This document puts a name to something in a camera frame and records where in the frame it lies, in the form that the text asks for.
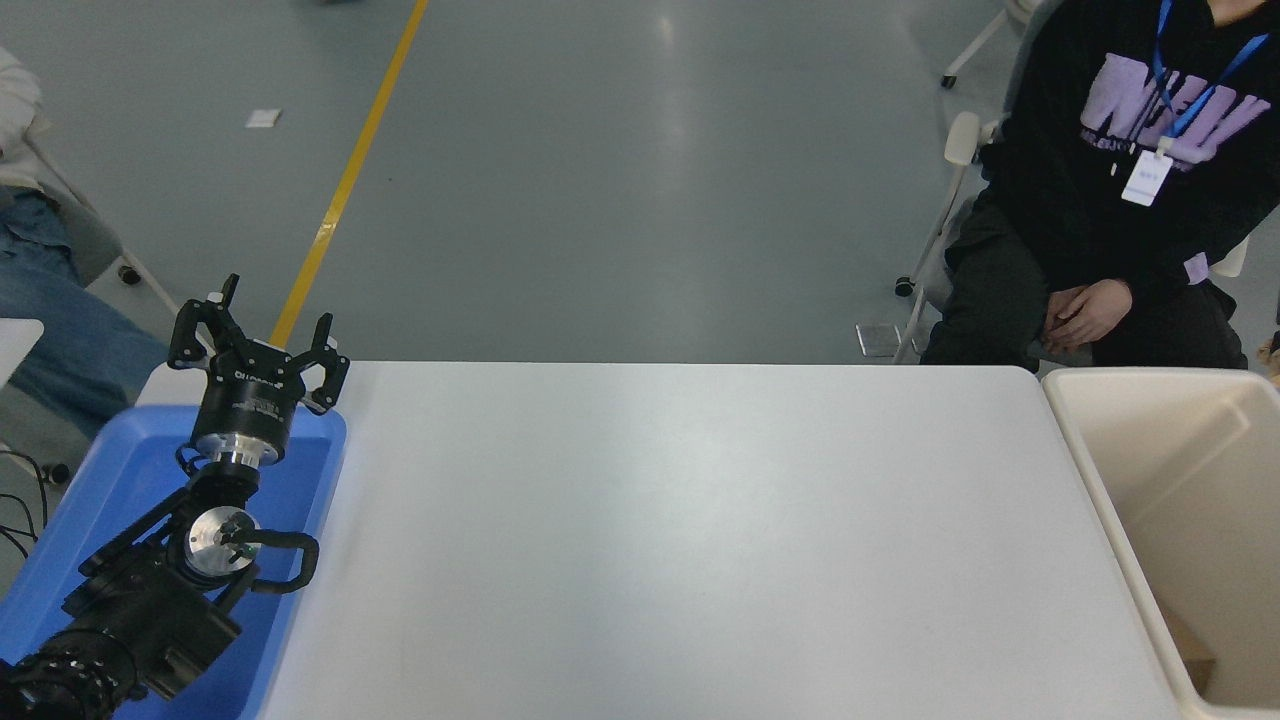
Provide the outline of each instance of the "blue lanyard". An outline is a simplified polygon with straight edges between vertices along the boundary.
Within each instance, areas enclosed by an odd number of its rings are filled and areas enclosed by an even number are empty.
[[[1165,72],[1165,59],[1160,54],[1160,38],[1164,37],[1165,35],[1165,23],[1169,22],[1169,10],[1172,6],[1174,6],[1174,0],[1162,0],[1160,4],[1160,24],[1156,26],[1156,53],[1155,58],[1152,59],[1152,69],[1156,72],[1156,82],[1160,85],[1160,95],[1165,100],[1165,105],[1169,108],[1170,113],[1175,111],[1174,99],[1169,95],[1169,83]],[[1244,47],[1242,47],[1240,51],[1235,54],[1235,59],[1231,60],[1231,64],[1229,64],[1226,69],[1222,70],[1222,74],[1217,78],[1217,82],[1206,87],[1204,92],[1201,92],[1201,96],[1197,97],[1196,101],[1187,108],[1187,111],[1184,111],[1176,120],[1174,120],[1174,127],[1169,128],[1166,136],[1170,138],[1181,137],[1181,135],[1187,132],[1187,127],[1190,126],[1193,122],[1196,122],[1196,117],[1199,115],[1199,111],[1202,109],[1204,109],[1204,104],[1208,102],[1208,99],[1213,96],[1213,91],[1217,90],[1217,86],[1222,85],[1222,81],[1225,81],[1231,73],[1234,73],[1240,65],[1243,65],[1244,61],[1248,60],[1258,50],[1258,47],[1261,47],[1262,44],[1267,41],[1268,37],[1271,37],[1271,33],[1263,33],[1245,42]]]

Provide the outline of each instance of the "black sweatshirt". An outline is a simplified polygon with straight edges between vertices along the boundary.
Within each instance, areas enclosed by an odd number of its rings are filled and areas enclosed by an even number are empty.
[[[1050,290],[1120,278],[1135,304],[1158,300],[1203,279],[1280,201],[1280,35],[1175,142],[1153,205],[1120,199],[1174,119],[1151,72],[1158,13],[1160,0],[1066,0],[1034,41],[1002,138],[983,150],[991,192]],[[1280,0],[1222,28],[1204,0],[1174,0],[1160,46],[1178,114],[1267,32],[1280,33]]]

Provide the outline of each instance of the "robotic arm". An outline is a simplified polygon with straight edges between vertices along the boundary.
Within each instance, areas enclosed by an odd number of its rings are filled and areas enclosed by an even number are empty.
[[[63,603],[73,619],[65,629],[15,665],[0,660],[0,720],[106,719],[148,689],[172,700],[239,635],[229,612],[246,592],[289,593],[311,582],[316,539],[259,528],[246,505],[259,469],[284,459],[297,404],[317,415],[333,407],[348,360],[329,338],[330,314],[296,356],[247,340],[228,311],[238,279],[206,301],[188,300],[169,346],[170,368],[209,375],[191,441],[175,454],[189,482],[81,564],[86,580]],[[308,392],[302,372],[314,365],[325,375]],[[259,578],[262,546],[301,551],[298,575]]]

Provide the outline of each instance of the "white tabletop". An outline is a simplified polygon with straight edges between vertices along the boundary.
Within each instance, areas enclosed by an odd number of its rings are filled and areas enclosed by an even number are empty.
[[[262,717],[1179,716],[1021,370],[356,363],[338,409]]]
[[[45,325],[40,320],[0,318],[0,387],[9,382],[44,333]]]

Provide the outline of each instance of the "id badge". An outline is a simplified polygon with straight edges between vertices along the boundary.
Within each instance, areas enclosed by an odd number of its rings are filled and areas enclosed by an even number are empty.
[[[1174,167],[1174,159],[1169,155],[1156,155],[1151,150],[1143,150],[1138,156],[1138,164],[1133,167],[1133,174],[1120,193],[1123,200],[1137,202],[1144,208],[1151,208],[1165,184],[1165,177]]]

